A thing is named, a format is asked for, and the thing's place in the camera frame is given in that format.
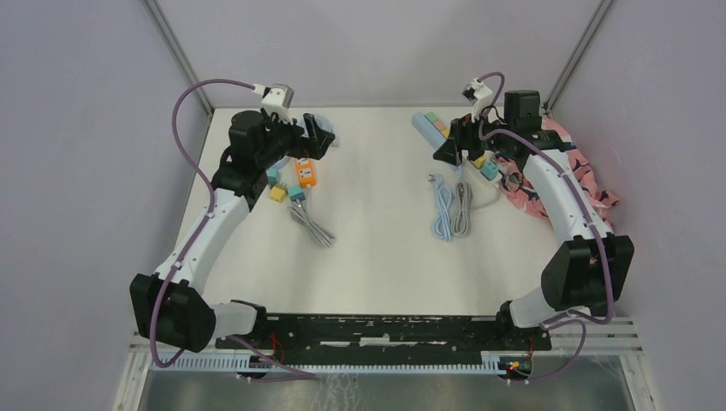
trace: pink cloth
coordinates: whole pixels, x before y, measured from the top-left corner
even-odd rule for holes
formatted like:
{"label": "pink cloth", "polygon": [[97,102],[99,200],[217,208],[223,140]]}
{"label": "pink cloth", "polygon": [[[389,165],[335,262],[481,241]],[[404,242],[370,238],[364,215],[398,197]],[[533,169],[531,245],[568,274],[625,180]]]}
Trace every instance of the pink cloth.
{"label": "pink cloth", "polygon": [[[549,118],[543,119],[542,129],[555,130],[564,140],[570,140],[567,130]],[[598,184],[595,182],[595,173],[592,171],[590,162],[587,161],[587,158],[582,155],[580,150],[573,147],[567,150],[567,154],[569,157],[569,166],[577,181],[580,182],[585,196],[590,200],[592,208],[603,221],[610,225],[608,221],[608,210],[612,206],[615,206],[620,201],[620,198],[610,191],[598,189]],[[534,191],[532,184],[524,177],[515,162],[502,158],[501,156],[495,158],[495,162],[506,173],[506,177],[502,179],[500,187],[502,193],[507,196],[509,201],[517,208],[524,208],[527,214],[538,218],[548,218],[547,211],[545,211],[545,207],[542,205],[542,200],[539,199],[539,195]]]}

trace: gray floor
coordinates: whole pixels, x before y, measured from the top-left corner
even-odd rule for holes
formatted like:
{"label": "gray floor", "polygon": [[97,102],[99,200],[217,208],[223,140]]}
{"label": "gray floor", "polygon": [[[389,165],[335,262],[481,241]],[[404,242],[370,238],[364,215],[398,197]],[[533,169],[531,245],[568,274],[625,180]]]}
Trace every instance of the gray floor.
{"label": "gray floor", "polygon": [[[562,359],[536,358],[534,375]],[[140,409],[196,410],[633,410],[617,357],[580,358],[563,375],[508,387],[475,375],[325,375],[248,384],[227,372],[149,372]]]}

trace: orange block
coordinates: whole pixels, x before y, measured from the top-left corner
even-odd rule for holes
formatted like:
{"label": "orange block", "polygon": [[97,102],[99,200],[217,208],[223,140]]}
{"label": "orange block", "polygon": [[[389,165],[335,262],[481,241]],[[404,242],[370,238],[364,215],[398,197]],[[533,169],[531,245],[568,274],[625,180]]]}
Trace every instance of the orange block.
{"label": "orange block", "polygon": [[303,188],[314,187],[318,184],[315,176],[315,167],[312,166],[310,158],[299,158],[295,161],[295,169],[297,170],[297,181]]}

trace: white table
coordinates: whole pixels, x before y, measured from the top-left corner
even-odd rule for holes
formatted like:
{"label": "white table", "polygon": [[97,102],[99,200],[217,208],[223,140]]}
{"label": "white table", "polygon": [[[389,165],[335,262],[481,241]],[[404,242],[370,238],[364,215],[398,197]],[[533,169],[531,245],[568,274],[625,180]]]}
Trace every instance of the white table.
{"label": "white table", "polygon": [[[210,177],[240,110],[215,111],[200,161]],[[291,110],[297,118],[327,116],[340,139],[315,164],[318,186],[310,201],[312,216],[337,243],[319,247],[290,218],[289,202],[277,203],[265,192],[212,269],[207,303],[240,299],[285,313],[492,315],[504,301],[539,286],[558,247],[554,232],[548,221],[504,197],[473,214],[468,238],[445,243],[431,236],[437,208],[428,175],[441,173],[453,187],[457,173],[431,159],[433,150],[411,125],[416,111],[434,111],[448,122],[467,109]],[[296,183],[292,162],[282,173],[284,182]],[[496,195],[471,175],[467,180],[475,205]],[[181,235],[206,199],[197,178]]]}

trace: white wall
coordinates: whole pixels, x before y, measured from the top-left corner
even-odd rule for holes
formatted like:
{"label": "white wall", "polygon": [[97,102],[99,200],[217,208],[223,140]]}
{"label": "white wall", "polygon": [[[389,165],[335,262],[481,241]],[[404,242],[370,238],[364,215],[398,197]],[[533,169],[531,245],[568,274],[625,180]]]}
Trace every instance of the white wall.
{"label": "white wall", "polygon": [[[295,105],[465,104],[492,70],[550,92],[598,0],[159,0],[200,79],[295,89]],[[209,91],[222,107],[252,94]]]}
{"label": "white wall", "polygon": [[659,409],[723,409],[726,3],[618,2],[556,119],[622,197],[635,244],[618,306],[635,319]]}
{"label": "white wall", "polygon": [[[0,408],[108,409],[128,285],[191,184],[170,135],[185,83],[141,2],[3,2],[0,42]],[[182,114],[198,153],[205,118]]]}

